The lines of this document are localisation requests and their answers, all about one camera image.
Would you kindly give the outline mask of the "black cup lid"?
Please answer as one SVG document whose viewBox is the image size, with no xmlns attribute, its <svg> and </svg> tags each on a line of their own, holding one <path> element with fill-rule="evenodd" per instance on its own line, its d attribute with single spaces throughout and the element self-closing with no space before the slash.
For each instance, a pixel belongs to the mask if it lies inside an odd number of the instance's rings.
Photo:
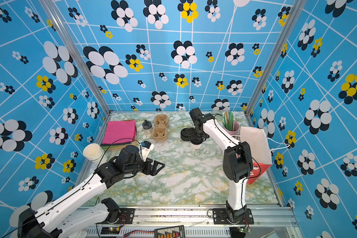
<svg viewBox="0 0 357 238">
<path fill-rule="evenodd" d="M 203 138 L 192 131 L 189 133 L 189 141 L 194 145 L 200 145 L 203 143 Z"/>
</svg>

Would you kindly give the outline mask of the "white paper coffee cup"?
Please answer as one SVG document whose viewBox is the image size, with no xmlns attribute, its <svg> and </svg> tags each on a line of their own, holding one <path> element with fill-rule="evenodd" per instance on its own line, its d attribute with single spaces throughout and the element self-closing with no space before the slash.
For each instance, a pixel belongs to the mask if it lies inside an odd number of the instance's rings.
<svg viewBox="0 0 357 238">
<path fill-rule="evenodd" d="M 192 143 L 191 142 L 191 149 L 194 151 L 198 151 L 201 148 L 201 143 Z"/>
</svg>

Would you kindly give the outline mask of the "white red paper gift bag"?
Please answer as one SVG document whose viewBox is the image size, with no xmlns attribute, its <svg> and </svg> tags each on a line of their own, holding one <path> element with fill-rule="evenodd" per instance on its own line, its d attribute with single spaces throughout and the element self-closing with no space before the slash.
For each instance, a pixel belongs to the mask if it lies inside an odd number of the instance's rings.
<svg viewBox="0 0 357 238">
<path fill-rule="evenodd" d="M 261 175 L 263 175 L 272 165 L 271 153 L 279 149 L 284 149 L 289 144 L 276 142 L 266 136 L 263 129 L 252 127 L 241 127 L 239 134 L 240 142 L 247 142 L 251 148 L 253 158 L 253 171 L 247 184 L 253 184 Z M 277 149 L 270 149 L 269 142 L 274 142 L 280 145 Z"/>
</svg>

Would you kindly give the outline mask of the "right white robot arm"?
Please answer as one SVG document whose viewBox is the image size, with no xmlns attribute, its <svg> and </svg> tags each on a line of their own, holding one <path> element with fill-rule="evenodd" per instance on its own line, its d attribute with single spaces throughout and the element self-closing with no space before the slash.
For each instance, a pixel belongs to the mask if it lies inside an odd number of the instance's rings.
<svg viewBox="0 0 357 238">
<path fill-rule="evenodd" d="M 222 168 L 229 179 L 226 213 L 231 223 L 237 223 L 247 214 L 246 186 L 254 168 L 250 145 L 233 138 L 212 114 L 203 114 L 200 108 L 191 110 L 189 115 L 194 127 L 189 129 L 188 140 L 201 145 L 211 138 L 224 152 Z"/>
</svg>

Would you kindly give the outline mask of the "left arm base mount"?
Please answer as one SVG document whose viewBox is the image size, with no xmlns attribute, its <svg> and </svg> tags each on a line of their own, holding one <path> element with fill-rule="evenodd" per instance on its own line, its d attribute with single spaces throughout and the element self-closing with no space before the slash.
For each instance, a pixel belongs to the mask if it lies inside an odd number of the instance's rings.
<svg viewBox="0 0 357 238">
<path fill-rule="evenodd" d="M 110 212 L 109 215 L 105 218 L 105 220 L 98 224 L 128 225 L 128 224 L 132 224 L 134 216 L 135 216 L 135 209 L 120 208 L 119 212 Z"/>
</svg>

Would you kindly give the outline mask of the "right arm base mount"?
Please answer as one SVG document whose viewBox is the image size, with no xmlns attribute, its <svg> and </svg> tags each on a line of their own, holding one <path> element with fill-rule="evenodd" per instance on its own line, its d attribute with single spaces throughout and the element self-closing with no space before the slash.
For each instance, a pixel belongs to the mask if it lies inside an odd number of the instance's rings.
<svg viewBox="0 0 357 238">
<path fill-rule="evenodd" d="M 213 223 L 214 225 L 243 225 L 243 226 L 247 226 L 247 225 L 253 225 L 254 222 L 254 218 L 252 215 L 252 211 L 251 209 L 247 209 L 247 212 L 242 216 L 242 218 L 240 218 L 238 221 L 235 222 L 231 222 L 228 219 L 228 215 L 226 213 L 226 209 L 225 208 L 214 208 L 214 209 L 210 209 L 211 214 L 207 214 L 207 216 L 211 219 L 213 219 Z"/>
</svg>

